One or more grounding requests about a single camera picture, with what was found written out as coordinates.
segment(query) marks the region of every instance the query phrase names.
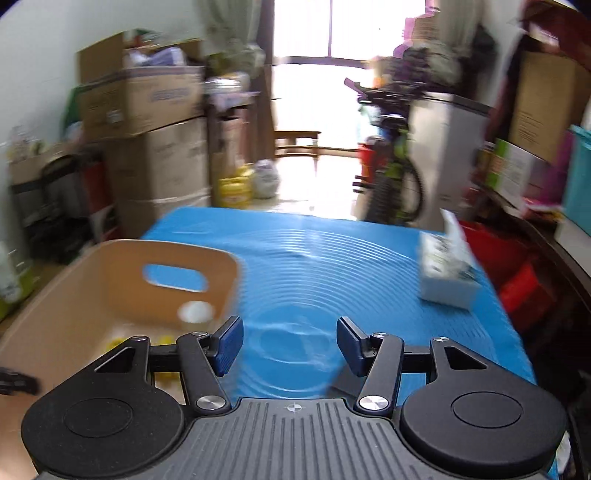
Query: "blue tablecloth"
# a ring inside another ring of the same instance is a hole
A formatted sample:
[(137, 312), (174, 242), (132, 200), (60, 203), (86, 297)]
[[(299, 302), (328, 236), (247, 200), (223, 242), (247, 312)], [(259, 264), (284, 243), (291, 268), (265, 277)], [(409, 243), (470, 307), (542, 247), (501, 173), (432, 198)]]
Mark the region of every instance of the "blue tablecloth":
[[(148, 239), (227, 250), (242, 263), (236, 314), (245, 339), (224, 386), (238, 397), (324, 395), (345, 362), (339, 316), (365, 332), (409, 345), (447, 336), (533, 381), (529, 360), (484, 273), (472, 312), (418, 298), (419, 231), (284, 213), (186, 207), (159, 221)], [(161, 284), (196, 288), (187, 271), (155, 267)], [(403, 375), (398, 397), (424, 384)]]

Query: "wall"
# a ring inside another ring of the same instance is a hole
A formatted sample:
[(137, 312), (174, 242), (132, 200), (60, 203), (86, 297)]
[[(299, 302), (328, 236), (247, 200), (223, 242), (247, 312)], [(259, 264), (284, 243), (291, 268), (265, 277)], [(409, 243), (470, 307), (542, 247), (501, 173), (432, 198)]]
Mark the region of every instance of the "wall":
[[(0, 18), (0, 145), (14, 125), (54, 142), (70, 89), (76, 52), (117, 32), (150, 28), (176, 38), (203, 37), (196, 0), (21, 0)], [(0, 149), (0, 240), (20, 244)]]
[(510, 55), (522, 33), (518, 22), (522, 3), (522, 0), (488, 0), (487, 2), (484, 24), (497, 42), (498, 57), (493, 70), (482, 77), (478, 101), (490, 106), (496, 103), (511, 59)]

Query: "silver bolt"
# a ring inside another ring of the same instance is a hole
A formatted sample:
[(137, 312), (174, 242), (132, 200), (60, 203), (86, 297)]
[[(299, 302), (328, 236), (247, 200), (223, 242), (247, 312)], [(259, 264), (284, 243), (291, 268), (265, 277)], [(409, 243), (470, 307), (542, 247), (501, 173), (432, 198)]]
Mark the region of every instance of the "silver bolt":
[(217, 410), (226, 404), (226, 400), (218, 395), (205, 395), (197, 400), (197, 406), (203, 410)]
[(383, 410), (388, 408), (390, 402), (379, 395), (368, 395), (367, 397), (363, 397), (359, 400), (359, 405), (361, 405), (365, 410)]

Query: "sunlit floor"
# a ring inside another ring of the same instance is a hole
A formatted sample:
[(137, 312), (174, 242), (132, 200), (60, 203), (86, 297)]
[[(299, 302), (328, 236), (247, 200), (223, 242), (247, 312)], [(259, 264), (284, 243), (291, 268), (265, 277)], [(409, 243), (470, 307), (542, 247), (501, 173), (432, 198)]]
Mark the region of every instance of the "sunlit floor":
[(322, 156), (318, 175), (308, 157), (286, 157), (277, 162), (281, 184), (277, 196), (254, 200), (252, 209), (355, 220), (358, 195), (352, 182), (361, 174), (357, 158)]

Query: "teal plastic container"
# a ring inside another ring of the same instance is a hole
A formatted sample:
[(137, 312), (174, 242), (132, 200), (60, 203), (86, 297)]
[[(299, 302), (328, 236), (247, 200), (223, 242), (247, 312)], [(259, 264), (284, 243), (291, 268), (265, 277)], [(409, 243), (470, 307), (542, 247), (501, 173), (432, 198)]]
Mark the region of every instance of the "teal plastic container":
[(591, 235), (591, 131), (573, 125), (575, 134), (564, 214)]

